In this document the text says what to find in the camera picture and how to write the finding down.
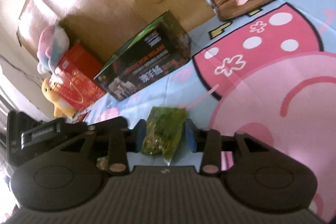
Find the dark green snack packet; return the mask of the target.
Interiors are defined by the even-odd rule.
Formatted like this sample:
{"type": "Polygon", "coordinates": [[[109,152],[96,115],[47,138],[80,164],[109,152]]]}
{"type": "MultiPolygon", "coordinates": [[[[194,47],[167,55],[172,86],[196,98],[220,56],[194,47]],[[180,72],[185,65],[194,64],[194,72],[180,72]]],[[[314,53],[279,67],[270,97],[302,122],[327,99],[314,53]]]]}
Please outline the dark green snack packet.
{"type": "Polygon", "coordinates": [[[170,165],[184,132],[187,111],[178,107],[153,107],[146,120],[146,134],[141,153],[161,155],[170,165]]]}

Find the yellow plush toy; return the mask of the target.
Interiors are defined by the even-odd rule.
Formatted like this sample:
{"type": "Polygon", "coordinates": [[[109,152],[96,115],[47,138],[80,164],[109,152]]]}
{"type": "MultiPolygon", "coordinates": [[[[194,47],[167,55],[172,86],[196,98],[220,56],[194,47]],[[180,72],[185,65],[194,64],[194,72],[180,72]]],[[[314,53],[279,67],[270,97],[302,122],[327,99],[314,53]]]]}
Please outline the yellow plush toy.
{"type": "Polygon", "coordinates": [[[46,100],[51,102],[54,106],[54,117],[73,119],[77,110],[50,87],[49,80],[49,78],[44,79],[41,90],[46,100]]]}

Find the red gift box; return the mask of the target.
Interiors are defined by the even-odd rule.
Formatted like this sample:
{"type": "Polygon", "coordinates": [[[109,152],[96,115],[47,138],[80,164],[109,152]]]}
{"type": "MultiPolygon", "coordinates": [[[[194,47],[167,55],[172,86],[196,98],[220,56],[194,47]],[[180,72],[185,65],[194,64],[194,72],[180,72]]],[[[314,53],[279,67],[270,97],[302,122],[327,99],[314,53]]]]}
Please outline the red gift box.
{"type": "Polygon", "coordinates": [[[81,44],[76,44],[58,63],[52,89],[77,111],[83,111],[106,94],[94,81],[102,64],[81,44]]]}

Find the cartoon pig blue bedsheet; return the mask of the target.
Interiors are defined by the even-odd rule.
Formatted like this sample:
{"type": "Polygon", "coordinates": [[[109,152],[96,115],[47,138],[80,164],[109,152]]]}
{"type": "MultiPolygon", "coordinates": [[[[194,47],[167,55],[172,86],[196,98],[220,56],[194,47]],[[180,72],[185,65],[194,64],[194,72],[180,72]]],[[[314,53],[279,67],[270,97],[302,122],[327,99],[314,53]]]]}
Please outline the cartoon pig blue bedsheet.
{"type": "Polygon", "coordinates": [[[130,127],[154,106],[181,107],[198,128],[246,132],[316,175],[311,211],[335,217],[335,0],[276,0],[190,32],[193,59],[122,102],[105,95],[88,124],[130,127]]]}

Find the white plush toy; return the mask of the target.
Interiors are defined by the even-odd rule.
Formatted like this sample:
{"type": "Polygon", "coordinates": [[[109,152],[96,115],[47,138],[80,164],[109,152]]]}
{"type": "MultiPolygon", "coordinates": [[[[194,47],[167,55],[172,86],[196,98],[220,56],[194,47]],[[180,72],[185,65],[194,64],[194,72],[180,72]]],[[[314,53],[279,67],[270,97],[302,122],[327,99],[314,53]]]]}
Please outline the white plush toy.
{"type": "Polygon", "coordinates": [[[43,75],[47,72],[55,73],[59,61],[67,53],[70,47],[70,40],[63,28],[57,24],[45,28],[38,43],[38,65],[37,71],[43,75]]]}

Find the black sheep print box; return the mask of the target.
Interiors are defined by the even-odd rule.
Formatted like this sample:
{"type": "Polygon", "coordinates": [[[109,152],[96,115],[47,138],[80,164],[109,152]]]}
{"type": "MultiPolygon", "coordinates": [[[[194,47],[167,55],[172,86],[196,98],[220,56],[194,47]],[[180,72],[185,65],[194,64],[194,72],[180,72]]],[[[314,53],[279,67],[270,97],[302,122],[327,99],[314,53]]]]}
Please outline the black sheep print box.
{"type": "Polygon", "coordinates": [[[171,11],[120,47],[94,77],[116,100],[139,92],[191,59],[191,38],[171,11]]]}

